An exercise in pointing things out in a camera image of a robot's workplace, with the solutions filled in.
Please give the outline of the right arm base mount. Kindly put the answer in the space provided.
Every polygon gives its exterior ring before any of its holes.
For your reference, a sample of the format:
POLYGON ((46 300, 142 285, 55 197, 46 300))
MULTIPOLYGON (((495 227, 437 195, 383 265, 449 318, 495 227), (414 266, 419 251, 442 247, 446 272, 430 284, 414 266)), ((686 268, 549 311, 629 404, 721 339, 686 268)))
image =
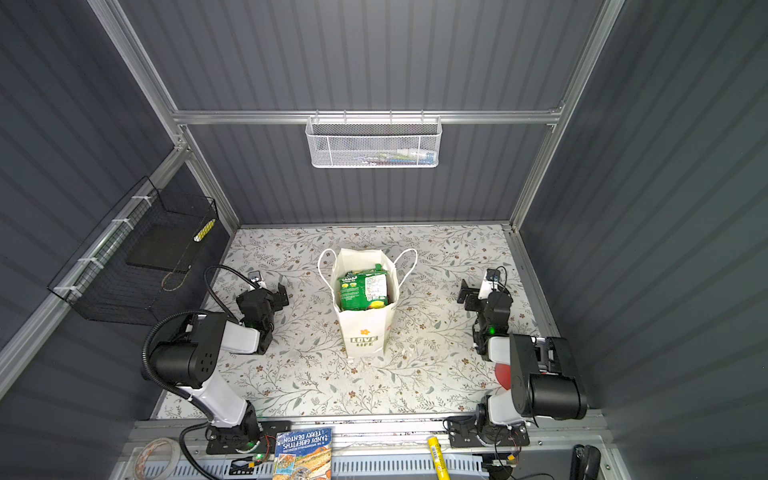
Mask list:
POLYGON ((442 425, 453 448, 522 448, 530 445, 524 422, 505 426, 479 423, 472 415, 456 415, 445 418, 442 425))

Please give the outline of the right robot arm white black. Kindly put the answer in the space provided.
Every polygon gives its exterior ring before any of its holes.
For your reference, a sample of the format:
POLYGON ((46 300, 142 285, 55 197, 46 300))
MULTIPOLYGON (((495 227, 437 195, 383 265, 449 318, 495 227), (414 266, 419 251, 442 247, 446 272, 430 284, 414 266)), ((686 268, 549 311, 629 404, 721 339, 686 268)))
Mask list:
POLYGON ((587 393, 566 339, 507 332, 513 299, 497 281, 486 280, 479 288, 462 281, 457 302, 477 314, 472 327, 475 351, 502 368, 499 383, 504 391, 478 404, 476 432, 516 425, 526 418, 584 418, 587 393))

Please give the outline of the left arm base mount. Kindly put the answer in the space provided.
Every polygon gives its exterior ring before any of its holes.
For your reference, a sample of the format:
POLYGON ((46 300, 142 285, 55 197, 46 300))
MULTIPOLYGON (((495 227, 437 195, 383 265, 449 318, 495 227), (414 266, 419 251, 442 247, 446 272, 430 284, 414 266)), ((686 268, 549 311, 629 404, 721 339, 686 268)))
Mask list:
POLYGON ((275 437, 278 433, 289 432, 292 424, 290 421, 259 421, 258 426, 219 428, 209 426, 206 428, 207 440, 206 453, 208 455, 235 454, 248 451, 255 447, 256 453, 265 453, 267 450, 267 436, 275 437))

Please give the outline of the white paper bag floral print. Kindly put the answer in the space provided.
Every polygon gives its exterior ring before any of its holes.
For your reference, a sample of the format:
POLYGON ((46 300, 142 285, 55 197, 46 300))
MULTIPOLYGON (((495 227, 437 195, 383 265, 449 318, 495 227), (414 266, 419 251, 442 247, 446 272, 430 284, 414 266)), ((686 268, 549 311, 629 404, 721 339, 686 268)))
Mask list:
POLYGON ((317 271, 330 290, 346 355, 358 359, 385 353, 400 293, 412 269, 381 250, 325 249, 317 271))

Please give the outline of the green snack bag front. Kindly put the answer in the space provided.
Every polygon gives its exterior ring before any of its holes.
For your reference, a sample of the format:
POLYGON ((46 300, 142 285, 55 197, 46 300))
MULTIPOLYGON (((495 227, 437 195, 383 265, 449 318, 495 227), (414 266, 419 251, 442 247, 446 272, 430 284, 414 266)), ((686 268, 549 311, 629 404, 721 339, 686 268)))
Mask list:
POLYGON ((389 303, 388 272, 376 264, 371 269, 349 271, 338 279, 342 311, 380 309, 389 303))

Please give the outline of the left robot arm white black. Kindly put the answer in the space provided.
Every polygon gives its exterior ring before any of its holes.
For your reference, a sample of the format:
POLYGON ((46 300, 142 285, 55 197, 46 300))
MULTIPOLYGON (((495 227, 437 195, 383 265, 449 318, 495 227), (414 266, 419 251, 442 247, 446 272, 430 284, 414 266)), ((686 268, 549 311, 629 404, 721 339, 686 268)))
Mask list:
POLYGON ((183 311, 153 327, 142 347, 142 375, 203 412, 210 427, 254 437, 259 428, 251 403, 217 370, 222 351, 263 355, 273 340, 274 315, 289 305, 283 284, 275 292, 254 284, 236 297, 240 323, 225 312, 183 311))

